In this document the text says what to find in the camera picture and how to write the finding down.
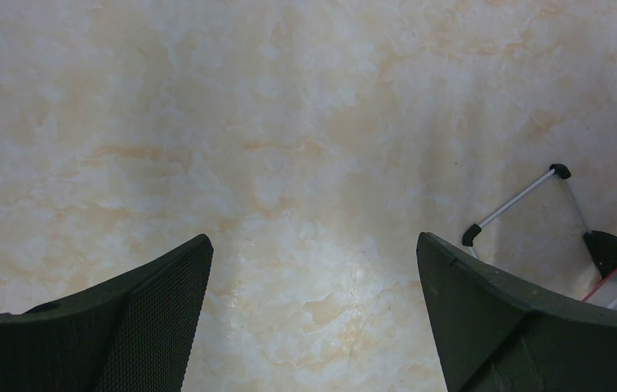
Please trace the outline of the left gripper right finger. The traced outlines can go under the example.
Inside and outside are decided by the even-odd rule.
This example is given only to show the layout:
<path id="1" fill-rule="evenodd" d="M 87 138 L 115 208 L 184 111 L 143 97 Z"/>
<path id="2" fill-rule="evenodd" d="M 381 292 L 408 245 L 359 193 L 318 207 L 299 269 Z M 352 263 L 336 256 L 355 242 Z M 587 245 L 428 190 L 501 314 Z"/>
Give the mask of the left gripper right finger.
<path id="1" fill-rule="evenodd" d="M 450 391 L 617 391 L 617 310 L 488 265 L 435 234 L 416 256 Z"/>

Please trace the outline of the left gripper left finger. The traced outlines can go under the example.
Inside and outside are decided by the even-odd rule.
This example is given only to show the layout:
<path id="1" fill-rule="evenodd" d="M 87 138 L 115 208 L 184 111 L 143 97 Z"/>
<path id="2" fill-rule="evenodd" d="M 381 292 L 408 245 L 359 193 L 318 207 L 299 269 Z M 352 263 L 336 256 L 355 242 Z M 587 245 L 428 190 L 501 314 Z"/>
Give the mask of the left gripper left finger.
<path id="1" fill-rule="evenodd" d="M 0 391 L 181 390 L 213 253 L 200 234 L 86 290 L 0 314 Z"/>

